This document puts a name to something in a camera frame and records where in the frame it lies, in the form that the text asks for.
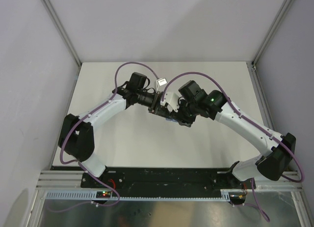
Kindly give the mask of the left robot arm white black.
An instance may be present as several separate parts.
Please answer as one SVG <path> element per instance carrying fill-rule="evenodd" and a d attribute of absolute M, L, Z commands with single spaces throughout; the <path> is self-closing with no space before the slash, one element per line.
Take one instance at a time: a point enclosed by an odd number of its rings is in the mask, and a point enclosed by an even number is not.
<path fill-rule="evenodd" d="M 106 165 L 96 155 L 94 132 L 116 114 L 136 103 L 152 107 L 158 87 L 166 85 L 165 78 L 156 80 L 152 93 L 145 86 L 147 76 L 134 72 L 130 79 L 112 91 L 104 103 L 78 116 L 68 114 L 63 121 L 58 146 L 75 158 L 75 161 L 92 174 L 92 182 L 98 187 L 108 184 Z"/>

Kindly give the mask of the blue weekly pill organizer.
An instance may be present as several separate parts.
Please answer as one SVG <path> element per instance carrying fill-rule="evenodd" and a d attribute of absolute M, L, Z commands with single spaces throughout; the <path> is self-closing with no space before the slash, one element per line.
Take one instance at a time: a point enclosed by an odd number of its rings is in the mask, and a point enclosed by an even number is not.
<path fill-rule="evenodd" d="M 166 118 L 167 121 L 170 121 L 170 122 L 175 122 L 177 123 L 177 121 L 175 119 L 171 119 L 171 118 Z"/>

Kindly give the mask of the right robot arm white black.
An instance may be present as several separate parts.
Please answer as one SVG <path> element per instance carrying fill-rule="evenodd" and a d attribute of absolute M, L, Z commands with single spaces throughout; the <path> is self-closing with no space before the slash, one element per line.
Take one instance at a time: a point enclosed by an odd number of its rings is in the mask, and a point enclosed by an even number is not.
<path fill-rule="evenodd" d="M 165 93 L 161 103 L 171 107 L 171 119 L 191 126 L 197 116 L 217 121 L 246 139 L 259 155 L 235 162 L 229 169 L 227 184 L 238 188 L 249 178 L 263 176 L 277 181 L 293 159 L 296 138 L 282 135 L 251 119 L 220 90 L 206 93 L 193 80 L 179 89 L 180 95 Z"/>

